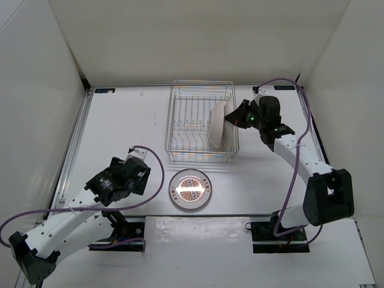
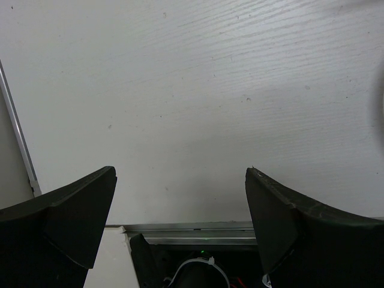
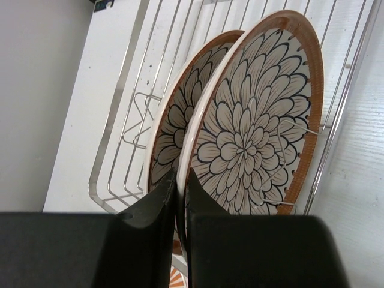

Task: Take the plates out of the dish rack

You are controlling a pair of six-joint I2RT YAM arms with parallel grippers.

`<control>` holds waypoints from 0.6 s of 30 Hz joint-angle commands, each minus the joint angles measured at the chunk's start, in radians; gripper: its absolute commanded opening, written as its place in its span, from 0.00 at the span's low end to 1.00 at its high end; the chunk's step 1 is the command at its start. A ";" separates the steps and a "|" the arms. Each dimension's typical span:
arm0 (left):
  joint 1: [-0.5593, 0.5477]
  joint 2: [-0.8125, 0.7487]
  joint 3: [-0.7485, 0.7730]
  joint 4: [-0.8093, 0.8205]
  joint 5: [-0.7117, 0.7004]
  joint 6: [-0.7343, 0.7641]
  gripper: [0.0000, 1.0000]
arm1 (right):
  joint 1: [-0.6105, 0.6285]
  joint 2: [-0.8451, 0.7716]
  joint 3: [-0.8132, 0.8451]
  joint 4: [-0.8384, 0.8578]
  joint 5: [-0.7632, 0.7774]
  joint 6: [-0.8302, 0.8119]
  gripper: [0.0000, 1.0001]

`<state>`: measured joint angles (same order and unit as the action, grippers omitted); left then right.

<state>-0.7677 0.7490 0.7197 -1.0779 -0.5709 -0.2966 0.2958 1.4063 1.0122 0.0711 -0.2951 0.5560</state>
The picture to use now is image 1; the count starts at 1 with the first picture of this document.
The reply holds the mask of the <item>white ribbed plate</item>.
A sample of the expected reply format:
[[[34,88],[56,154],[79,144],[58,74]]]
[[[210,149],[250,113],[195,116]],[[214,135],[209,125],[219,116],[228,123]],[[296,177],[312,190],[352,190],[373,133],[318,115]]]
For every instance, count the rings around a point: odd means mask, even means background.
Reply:
[[[226,125],[224,123],[226,101],[218,102],[209,113],[208,140],[210,144],[218,149],[226,137]]]

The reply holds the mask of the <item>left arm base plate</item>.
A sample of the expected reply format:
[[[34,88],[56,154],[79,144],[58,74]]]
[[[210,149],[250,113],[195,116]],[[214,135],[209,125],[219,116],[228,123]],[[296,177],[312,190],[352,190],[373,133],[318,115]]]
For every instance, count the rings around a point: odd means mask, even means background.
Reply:
[[[145,217],[128,217],[126,221],[120,232],[92,243],[89,251],[144,252]]]

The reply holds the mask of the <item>plain white plate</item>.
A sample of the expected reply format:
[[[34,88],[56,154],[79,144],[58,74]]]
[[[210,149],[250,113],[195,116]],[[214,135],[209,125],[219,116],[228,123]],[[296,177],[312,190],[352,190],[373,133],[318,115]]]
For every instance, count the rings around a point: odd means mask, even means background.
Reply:
[[[233,112],[233,103],[229,100],[226,101],[224,105],[224,117]],[[222,145],[223,146],[232,146],[233,143],[233,129],[234,126],[227,120],[224,119],[223,122],[223,134],[222,134]]]

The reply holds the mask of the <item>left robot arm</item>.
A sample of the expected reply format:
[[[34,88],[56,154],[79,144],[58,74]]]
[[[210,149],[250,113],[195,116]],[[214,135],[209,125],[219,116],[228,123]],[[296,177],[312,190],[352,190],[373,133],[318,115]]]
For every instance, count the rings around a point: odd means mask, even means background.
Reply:
[[[59,262],[96,241],[123,238],[128,226],[125,217],[103,208],[131,193],[143,195],[150,172],[137,157],[114,157],[109,167],[85,184],[67,212],[53,215],[26,233],[13,233],[8,239],[11,252],[28,282],[42,283]]]

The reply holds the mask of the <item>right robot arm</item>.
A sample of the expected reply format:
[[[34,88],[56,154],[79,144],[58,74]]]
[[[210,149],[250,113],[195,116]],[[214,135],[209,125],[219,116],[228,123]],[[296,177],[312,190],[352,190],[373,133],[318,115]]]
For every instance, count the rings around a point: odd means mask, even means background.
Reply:
[[[282,123],[277,97],[244,100],[224,118],[238,128],[257,129],[261,141],[293,168],[292,178],[300,177],[306,185],[302,204],[288,206],[284,202],[272,217],[269,232],[273,238],[282,240],[302,227],[317,227],[354,215],[351,174],[326,164],[302,145],[295,132]]]

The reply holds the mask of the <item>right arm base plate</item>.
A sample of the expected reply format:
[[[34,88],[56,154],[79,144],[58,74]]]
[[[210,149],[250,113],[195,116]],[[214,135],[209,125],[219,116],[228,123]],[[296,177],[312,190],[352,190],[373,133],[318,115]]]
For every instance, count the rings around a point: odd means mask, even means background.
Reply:
[[[254,254],[309,253],[307,235],[304,229],[276,237],[274,226],[269,222],[247,222],[246,231],[251,232]]]

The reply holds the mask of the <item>orange patterned round plate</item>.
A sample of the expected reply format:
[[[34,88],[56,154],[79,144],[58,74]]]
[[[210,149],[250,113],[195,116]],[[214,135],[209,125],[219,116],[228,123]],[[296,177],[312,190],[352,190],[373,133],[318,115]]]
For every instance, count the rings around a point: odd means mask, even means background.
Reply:
[[[168,186],[171,202],[184,211],[202,209],[212,195],[212,183],[198,169],[183,169],[172,176]]]

